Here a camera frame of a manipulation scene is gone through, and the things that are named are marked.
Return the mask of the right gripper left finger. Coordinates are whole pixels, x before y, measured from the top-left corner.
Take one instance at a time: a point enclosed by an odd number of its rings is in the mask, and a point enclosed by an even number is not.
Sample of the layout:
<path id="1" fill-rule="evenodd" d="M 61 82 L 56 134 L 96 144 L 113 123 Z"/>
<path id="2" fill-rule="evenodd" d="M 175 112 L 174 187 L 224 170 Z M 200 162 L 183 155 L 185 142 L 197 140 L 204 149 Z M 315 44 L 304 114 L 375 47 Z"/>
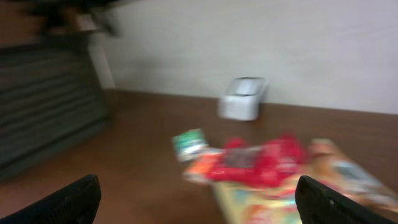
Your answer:
<path id="1" fill-rule="evenodd" d="M 101 201 L 97 175 L 86 175 L 22 210 L 1 224 L 92 224 Z"/>

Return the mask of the green tissue pack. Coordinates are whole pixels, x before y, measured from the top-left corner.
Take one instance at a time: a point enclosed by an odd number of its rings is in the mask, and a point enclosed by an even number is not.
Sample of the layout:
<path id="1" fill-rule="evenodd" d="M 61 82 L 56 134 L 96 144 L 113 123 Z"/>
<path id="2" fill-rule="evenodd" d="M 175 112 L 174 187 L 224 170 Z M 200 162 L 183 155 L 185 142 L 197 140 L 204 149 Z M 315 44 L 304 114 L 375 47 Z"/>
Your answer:
<path id="1" fill-rule="evenodd" d="M 198 158 L 208 147 L 201 129 L 191 129 L 172 138 L 175 154 L 179 162 Z"/>

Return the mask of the red snack bag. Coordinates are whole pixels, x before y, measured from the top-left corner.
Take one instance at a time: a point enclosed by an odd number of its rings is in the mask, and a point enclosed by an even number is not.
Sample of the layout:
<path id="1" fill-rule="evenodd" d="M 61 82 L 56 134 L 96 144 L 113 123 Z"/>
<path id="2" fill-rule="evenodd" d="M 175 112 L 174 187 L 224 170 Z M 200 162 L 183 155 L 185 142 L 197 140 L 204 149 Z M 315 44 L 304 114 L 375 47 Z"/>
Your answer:
<path id="1" fill-rule="evenodd" d="M 298 173 L 307 155 L 291 134 L 249 146 L 243 139 L 229 140 L 207 177 L 212 181 L 239 182 L 254 188 L 278 187 Z"/>

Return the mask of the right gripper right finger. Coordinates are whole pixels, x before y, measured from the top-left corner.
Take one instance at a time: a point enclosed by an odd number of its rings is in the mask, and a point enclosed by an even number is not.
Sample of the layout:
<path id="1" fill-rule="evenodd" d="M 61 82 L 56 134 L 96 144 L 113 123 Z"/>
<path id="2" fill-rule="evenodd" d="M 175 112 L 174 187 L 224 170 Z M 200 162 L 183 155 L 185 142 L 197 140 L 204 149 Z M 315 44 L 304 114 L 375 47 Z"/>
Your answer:
<path id="1" fill-rule="evenodd" d="M 303 224 L 397 224 L 307 175 L 298 180 L 295 203 Z"/>

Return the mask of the yellow wet wipes pack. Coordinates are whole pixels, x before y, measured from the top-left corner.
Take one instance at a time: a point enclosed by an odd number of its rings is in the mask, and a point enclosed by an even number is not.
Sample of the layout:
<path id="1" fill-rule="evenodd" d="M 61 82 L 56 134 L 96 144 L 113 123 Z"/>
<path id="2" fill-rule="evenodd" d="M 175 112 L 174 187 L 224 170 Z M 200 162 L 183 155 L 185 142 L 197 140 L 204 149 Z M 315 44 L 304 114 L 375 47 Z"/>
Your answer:
<path id="1" fill-rule="evenodd" d="M 397 224 L 397 193 L 329 139 L 314 139 L 307 164 L 278 188 L 213 186 L 228 223 Z"/>

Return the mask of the orange tissue pack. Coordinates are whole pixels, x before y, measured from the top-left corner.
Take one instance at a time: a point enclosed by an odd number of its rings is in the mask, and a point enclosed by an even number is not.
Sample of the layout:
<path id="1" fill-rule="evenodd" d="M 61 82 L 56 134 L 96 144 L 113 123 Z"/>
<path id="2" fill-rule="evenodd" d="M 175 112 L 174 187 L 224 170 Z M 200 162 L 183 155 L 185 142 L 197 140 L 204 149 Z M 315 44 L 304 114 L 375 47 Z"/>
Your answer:
<path id="1" fill-rule="evenodd" d="M 212 180 L 208 177 L 208 174 L 223 154 L 224 149 L 207 148 L 197 159 L 190 163 L 184 170 L 182 177 L 196 184 L 210 184 Z"/>

